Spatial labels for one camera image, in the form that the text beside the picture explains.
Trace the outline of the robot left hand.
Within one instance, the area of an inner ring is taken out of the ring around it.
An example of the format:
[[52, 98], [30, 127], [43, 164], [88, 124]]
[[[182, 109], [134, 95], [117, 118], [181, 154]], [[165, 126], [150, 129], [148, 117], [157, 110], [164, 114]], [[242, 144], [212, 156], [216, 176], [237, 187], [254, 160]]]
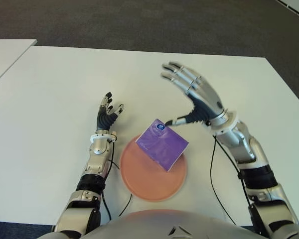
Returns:
[[98, 110], [96, 130], [109, 131], [112, 124], [117, 120], [118, 116], [123, 112], [124, 104], [120, 104], [116, 110], [112, 111], [113, 106], [110, 105], [112, 100], [113, 99], [112, 99], [111, 92], [108, 92], [103, 97]]

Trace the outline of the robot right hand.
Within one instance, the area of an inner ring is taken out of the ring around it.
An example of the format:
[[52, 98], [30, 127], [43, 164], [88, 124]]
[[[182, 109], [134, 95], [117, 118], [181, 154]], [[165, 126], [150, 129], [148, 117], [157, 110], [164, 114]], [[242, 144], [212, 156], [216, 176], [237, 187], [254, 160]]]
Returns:
[[201, 74], [172, 61], [162, 64], [162, 68], [162, 78], [178, 87], [193, 104], [193, 109], [188, 114], [167, 121], [166, 126], [203, 122], [207, 126], [216, 127], [229, 120], [217, 92]]

